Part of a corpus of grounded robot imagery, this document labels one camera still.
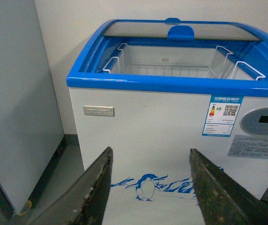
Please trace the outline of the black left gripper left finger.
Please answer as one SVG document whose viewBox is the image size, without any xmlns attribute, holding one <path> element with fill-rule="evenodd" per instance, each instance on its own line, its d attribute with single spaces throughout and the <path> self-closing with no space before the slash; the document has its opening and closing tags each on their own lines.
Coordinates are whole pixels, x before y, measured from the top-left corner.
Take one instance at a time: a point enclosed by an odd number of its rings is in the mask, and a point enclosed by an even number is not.
<svg viewBox="0 0 268 225">
<path fill-rule="evenodd" d="M 101 225 L 111 188 L 113 151 L 107 147 L 32 225 Z"/>
</svg>

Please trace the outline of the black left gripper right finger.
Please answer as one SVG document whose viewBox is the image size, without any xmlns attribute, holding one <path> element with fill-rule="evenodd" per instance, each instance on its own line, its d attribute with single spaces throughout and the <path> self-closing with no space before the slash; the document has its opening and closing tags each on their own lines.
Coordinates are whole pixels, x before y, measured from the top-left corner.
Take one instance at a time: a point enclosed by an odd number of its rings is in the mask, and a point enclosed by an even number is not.
<svg viewBox="0 0 268 225">
<path fill-rule="evenodd" d="M 207 225 L 268 225 L 268 206 L 197 149 L 189 163 L 199 207 Z"/>
</svg>

